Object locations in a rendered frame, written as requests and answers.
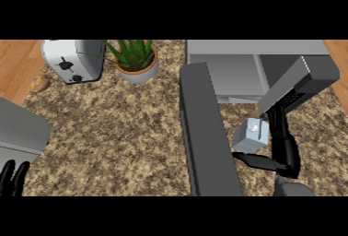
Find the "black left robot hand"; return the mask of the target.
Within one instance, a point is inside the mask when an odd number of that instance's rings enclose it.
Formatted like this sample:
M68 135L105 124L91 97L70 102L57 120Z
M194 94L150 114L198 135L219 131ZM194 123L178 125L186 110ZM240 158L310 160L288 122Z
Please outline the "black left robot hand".
M0 197L23 195L29 168L29 161L21 164L20 168L15 168L14 159L7 162L0 171Z

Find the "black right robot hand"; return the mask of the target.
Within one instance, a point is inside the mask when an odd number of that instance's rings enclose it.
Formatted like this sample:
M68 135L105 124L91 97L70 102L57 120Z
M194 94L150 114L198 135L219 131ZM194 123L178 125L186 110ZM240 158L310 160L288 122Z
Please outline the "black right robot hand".
M257 154L235 152L234 157L257 169L276 171L281 176L297 179L301 171L301 156L296 138L288 131L285 109L275 105L268 111L270 118L272 158Z

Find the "pale blue milk carton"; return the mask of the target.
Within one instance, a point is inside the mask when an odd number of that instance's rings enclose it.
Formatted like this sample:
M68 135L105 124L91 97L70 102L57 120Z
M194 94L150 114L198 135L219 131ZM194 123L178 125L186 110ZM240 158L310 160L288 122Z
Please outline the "pale blue milk carton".
M270 142L270 124L257 118L248 118L235 130L232 148L254 153Z

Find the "dark grey microwave door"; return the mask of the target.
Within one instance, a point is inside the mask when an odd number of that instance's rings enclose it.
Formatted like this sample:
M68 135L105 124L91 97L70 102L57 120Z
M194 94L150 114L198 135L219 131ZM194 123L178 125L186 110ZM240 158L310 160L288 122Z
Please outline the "dark grey microwave door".
M192 196L242 196L207 63L181 70L181 113Z

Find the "grey rounded appliance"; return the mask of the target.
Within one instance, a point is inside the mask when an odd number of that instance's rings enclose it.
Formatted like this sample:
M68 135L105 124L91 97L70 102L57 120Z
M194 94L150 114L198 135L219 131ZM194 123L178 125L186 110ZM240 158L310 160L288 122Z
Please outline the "grey rounded appliance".
M17 165L45 152L51 128L46 119L0 98L0 169L14 159Z

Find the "brown potato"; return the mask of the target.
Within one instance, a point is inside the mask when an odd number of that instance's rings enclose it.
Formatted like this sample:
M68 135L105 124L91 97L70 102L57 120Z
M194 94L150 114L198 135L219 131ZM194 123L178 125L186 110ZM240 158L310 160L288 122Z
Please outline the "brown potato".
M51 81L46 74L40 74L35 78L32 78L30 91L33 93L40 93L49 88L49 86L51 86Z

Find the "silver toaster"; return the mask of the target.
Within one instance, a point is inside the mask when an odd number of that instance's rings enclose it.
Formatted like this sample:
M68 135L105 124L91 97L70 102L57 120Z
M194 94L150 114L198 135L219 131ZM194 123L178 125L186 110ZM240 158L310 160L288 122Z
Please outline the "silver toaster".
M42 44L45 62L66 84L101 79L105 51L101 40L43 40Z

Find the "potted green plant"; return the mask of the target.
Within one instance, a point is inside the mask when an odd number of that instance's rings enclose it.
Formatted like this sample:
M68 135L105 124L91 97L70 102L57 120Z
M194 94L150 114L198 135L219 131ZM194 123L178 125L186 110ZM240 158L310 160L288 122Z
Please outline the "potted green plant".
M119 48L102 40L114 54L114 63L122 77L130 83L148 82L157 75L160 68L158 51L153 40L119 40Z

